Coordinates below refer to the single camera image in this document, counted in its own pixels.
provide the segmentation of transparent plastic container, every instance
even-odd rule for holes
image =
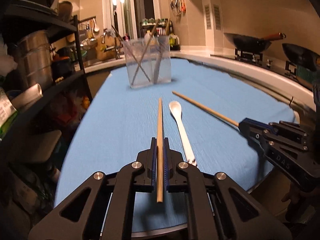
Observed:
[[[131,88],[171,81],[170,46],[168,36],[152,38],[140,66],[146,41],[144,38],[126,41],[124,54]]]

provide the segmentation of vent grille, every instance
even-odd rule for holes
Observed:
[[[218,5],[213,6],[214,18],[216,22],[216,30],[221,31],[221,19],[220,19],[220,9]]]
[[[206,21],[206,25],[207,25],[207,30],[211,30],[211,18],[210,18],[209,5],[204,6],[204,12],[205,12],[205,21]]]

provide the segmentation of table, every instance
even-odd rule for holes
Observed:
[[[240,122],[249,117],[261,122],[294,121],[288,105],[213,68],[184,59],[171,59],[172,82],[131,89],[126,68],[111,72],[83,118],[68,150],[58,182],[55,206],[96,171],[117,172],[136,160],[156,137],[158,98],[163,100],[164,137],[170,148],[183,153],[168,104],[182,106],[182,121],[198,167],[202,172],[223,171],[245,190],[261,181],[273,168],[261,153],[248,146],[237,129],[172,94],[180,92]],[[185,224],[186,208],[181,193],[137,193],[133,236],[164,233]]]

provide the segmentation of wok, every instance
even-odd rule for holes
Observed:
[[[254,54],[259,54],[269,48],[271,41],[282,40],[286,37],[284,33],[272,34],[262,39],[234,33],[224,33],[224,35],[237,49]]]
[[[283,43],[283,51],[295,66],[302,66],[311,71],[320,69],[320,55],[310,49],[295,44]]]

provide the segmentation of red-brown handle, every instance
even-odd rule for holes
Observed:
[[[263,37],[262,40],[265,41],[279,41],[283,40],[286,37],[284,33],[276,33],[276,34],[271,34],[266,37]]]

